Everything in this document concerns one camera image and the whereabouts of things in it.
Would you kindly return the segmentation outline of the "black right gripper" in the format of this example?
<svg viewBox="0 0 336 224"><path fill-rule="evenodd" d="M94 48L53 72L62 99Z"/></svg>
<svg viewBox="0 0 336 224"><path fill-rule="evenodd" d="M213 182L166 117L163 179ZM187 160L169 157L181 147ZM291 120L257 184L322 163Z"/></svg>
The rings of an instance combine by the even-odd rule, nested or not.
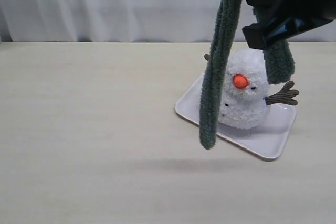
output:
<svg viewBox="0 0 336 224"><path fill-rule="evenodd" d="M335 0L246 0L266 9L256 23L243 28L250 48L266 49L274 43L324 26L335 20Z"/></svg>

